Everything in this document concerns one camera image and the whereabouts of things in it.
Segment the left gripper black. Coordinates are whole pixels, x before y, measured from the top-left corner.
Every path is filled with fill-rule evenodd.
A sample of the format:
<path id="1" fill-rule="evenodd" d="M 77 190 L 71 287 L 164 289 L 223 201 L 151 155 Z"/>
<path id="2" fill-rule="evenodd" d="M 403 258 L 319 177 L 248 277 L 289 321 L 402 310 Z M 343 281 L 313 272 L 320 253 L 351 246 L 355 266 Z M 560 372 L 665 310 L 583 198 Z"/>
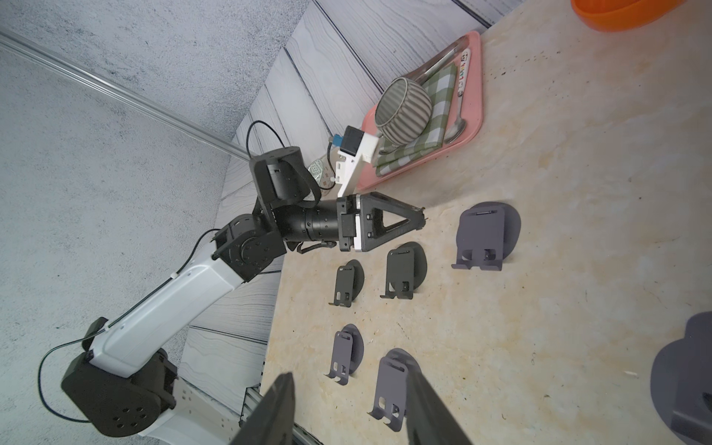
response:
<path id="1" fill-rule="evenodd" d="M 341 251 L 367 252 L 387 244 L 426 224 L 424 209 L 372 192 L 337 198 L 337 247 Z M 383 224 L 385 214 L 402 220 Z"/>

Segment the dark phone stand back middle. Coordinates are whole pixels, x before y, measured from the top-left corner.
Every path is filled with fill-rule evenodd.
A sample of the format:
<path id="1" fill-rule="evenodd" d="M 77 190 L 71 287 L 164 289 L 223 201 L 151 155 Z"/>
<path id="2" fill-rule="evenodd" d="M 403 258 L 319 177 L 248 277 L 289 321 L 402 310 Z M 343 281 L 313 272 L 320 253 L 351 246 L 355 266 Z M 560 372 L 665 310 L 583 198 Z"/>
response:
<path id="1" fill-rule="evenodd" d="M 380 298 L 411 300 L 427 272 L 426 253 L 420 244 L 408 242 L 391 250 L 387 255 L 386 290 Z"/>

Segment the orange bowl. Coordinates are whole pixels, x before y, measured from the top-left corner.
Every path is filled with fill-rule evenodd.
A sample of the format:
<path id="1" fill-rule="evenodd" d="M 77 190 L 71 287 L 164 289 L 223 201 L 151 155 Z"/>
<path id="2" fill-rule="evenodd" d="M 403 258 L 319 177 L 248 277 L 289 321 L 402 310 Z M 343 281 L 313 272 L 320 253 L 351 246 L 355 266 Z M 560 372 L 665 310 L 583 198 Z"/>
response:
<path id="1" fill-rule="evenodd" d="M 575 14 L 595 31 L 623 32 L 655 22 L 684 0 L 571 0 Z"/>

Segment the dark phone stand back left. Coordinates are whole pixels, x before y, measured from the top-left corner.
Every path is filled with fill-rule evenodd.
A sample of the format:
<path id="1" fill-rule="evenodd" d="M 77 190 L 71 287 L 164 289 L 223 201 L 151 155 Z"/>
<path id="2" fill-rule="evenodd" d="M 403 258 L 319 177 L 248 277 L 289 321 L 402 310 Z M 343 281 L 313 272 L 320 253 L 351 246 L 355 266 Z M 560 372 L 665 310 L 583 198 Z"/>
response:
<path id="1" fill-rule="evenodd" d="M 350 307 L 365 284 L 365 271 L 358 260 L 350 260 L 337 269 L 333 301 L 330 305 Z"/>

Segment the metal spoon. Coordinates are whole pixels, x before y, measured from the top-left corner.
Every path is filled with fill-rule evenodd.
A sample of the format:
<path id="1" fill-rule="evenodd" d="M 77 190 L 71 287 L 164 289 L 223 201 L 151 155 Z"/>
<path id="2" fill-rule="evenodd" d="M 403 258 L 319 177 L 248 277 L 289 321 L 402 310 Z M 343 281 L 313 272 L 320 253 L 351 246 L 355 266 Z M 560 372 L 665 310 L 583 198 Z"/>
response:
<path id="1" fill-rule="evenodd" d="M 467 122 L 462 117 L 462 109 L 464 103 L 465 87 L 467 87 L 467 76 L 471 61 L 471 49 L 465 49 L 460 56 L 460 65 L 458 70 L 457 82 L 457 114 L 454 123 L 446 130 L 444 136 L 444 144 L 448 145 L 454 142 L 467 127 Z"/>

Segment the dark phone stand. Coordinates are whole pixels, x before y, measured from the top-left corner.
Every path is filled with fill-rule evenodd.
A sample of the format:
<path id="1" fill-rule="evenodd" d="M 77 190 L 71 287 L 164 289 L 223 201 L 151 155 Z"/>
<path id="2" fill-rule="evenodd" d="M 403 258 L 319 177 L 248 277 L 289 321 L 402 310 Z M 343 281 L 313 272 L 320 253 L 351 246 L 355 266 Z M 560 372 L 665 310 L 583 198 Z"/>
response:
<path id="1" fill-rule="evenodd" d="M 365 271 L 358 260 L 350 260 L 337 269 L 333 301 L 330 305 L 350 307 L 365 284 Z"/>
<path id="2" fill-rule="evenodd" d="M 380 298 L 411 300 L 427 272 L 426 253 L 420 244 L 408 242 L 391 250 L 387 255 L 386 290 Z"/>

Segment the pink tray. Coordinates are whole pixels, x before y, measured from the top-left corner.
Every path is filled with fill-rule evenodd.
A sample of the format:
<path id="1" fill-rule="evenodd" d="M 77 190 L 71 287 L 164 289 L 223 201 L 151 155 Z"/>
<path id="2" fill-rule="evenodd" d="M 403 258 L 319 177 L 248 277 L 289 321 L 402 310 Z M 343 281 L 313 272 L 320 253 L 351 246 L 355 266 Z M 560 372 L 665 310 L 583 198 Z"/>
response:
<path id="1" fill-rule="evenodd" d="M 359 190 L 366 190 L 375 187 L 389 179 L 413 170 L 414 168 L 423 165 L 434 159 L 444 158 L 457 148 L 461 148 L 465 144 L 469 143 L 479 132 L 483 121 L 483 75 L 482 75 L 482 42 L 480 39 L 480 34 L 476 31 L 465 34 L 469 38 L 469 46 L 471 49 L 472 57 L 469 65 L 468 76 L 467 76 L 467 87 L 465 87 L 464 103 L 462 109 L 462 117 L 467 122 L 467 127 L 465 131 L 452 143 L 445 145 L 443 140 L 443 146 L 437 151 L 431 153 L 430 155 L 419 159 L 419 161 L 407 165 L 402 170 L 393 172 L 388 176 L 377 177 L 375 164 L 378 160 L 378 156 L 374 157 L 374 162 L 363 168 L 361 178 L 357 185 Z M 454 123 L 457 114 L 457 82 L 458 82 L 458 70 L 460 65 L 461 53 L 451 62 L 457 67 L 457 77 L 456 84 L 454 88 L 454 97 L 452 98 L 452 105 L 450 108 L 449 118 L 447 122 L 446 130 Z"/>

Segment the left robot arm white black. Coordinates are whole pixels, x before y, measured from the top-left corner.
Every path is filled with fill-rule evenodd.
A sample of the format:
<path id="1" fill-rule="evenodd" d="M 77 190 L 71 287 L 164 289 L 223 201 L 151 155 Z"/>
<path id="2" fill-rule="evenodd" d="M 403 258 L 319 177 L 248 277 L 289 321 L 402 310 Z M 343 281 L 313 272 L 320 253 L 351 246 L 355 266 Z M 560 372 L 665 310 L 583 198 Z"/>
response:
<path id="1" fill-rule="evenodd" d="M 192 392 L 164 344 L 288 251 L 367 252 L 425 225 L 420 208 L 378 192 L 324 200 L 299 148 L 250 161 L 251 213 L 203 235 L 187 262 L 122 316 L 98 318 L 62 378 L 81 422 L 111 438 L 226 444 L 237 420 Z"/>

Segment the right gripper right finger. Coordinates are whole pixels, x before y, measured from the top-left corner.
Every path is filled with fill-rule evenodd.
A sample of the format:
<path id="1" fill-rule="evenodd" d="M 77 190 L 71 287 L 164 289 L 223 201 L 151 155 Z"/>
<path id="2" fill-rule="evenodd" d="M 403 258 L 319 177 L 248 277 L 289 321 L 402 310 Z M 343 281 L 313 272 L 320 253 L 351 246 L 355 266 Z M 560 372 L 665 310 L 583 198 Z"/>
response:
<path id="1" fill-rule="evenodd" d="M 417 367 L 406 378 L 406 426 L 410 444 L 472 443 Z"/>

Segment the green checkered cloth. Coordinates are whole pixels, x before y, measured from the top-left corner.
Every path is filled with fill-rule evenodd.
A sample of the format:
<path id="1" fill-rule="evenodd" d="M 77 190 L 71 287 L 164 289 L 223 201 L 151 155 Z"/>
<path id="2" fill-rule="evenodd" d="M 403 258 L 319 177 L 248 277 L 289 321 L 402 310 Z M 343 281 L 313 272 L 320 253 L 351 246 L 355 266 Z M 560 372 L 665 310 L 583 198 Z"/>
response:
<path id="1" fill-rule="evenodd" d="M 402 170 L 443 146 L 456 77 L 457 67 L 451 63 L 425 83 L 424 89 L 433 104 L 428 125 L 417 139 L 406 146 L 395 146 L 386 140 L 384 146 L 386 154 L 379 155 L 375 164 L 377 177 L 388 176 Z"/>

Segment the striped ceramic cup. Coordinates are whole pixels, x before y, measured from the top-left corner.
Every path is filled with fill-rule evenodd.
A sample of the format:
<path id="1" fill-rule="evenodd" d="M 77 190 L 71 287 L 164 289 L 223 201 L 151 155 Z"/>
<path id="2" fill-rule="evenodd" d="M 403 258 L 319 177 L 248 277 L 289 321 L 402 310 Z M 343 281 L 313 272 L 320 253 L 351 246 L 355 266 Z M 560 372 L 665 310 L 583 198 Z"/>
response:
<path id="1" fill-rule="evenodd" d="M 406 146 L 425 131 L 433 112 L 426 89 L 405 77 L 395 79 L 376 105 L 378 131 L 394 146 Z"/>

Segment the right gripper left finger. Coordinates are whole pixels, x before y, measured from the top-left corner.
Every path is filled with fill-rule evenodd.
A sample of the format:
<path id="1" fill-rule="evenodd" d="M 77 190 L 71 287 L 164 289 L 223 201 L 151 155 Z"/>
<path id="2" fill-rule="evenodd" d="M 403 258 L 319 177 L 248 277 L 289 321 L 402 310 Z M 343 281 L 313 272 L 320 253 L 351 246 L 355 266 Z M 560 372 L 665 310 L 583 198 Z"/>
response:
<path id="1" fill-rule="evenodd" d="M 231 444 L 292 444 L 295 383 L 291 372 L 281 374 L 264 396 L 246 390 L 240 427 Z"/>

